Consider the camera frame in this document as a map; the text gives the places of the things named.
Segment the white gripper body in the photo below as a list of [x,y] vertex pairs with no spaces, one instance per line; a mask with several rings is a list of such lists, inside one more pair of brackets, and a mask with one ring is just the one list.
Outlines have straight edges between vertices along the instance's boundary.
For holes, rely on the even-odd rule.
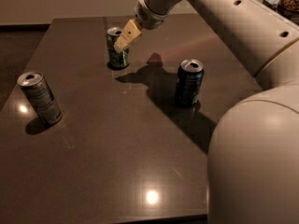
[[147,30],[159,28],[172,8],[181,0],[138,0],[135,5],[135,18]]

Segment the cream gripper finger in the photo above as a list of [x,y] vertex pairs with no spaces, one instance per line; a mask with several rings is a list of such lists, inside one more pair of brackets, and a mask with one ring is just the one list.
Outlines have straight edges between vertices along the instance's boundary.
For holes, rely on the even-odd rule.
[[118,39],[114,44],[114,49],[121,53],[128,49],[131,44],[133,44],[142,34],[142,26],[136,19],[129,20]]

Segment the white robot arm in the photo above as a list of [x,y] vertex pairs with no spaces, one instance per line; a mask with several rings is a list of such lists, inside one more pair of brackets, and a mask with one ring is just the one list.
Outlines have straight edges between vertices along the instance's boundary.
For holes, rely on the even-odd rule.
[[[181,0],[138,0],[115,48],[160,27]],[[256,0],[186,0],[257,90],[218,122],[207,158],[208,224],[299,224],[299,28]]]

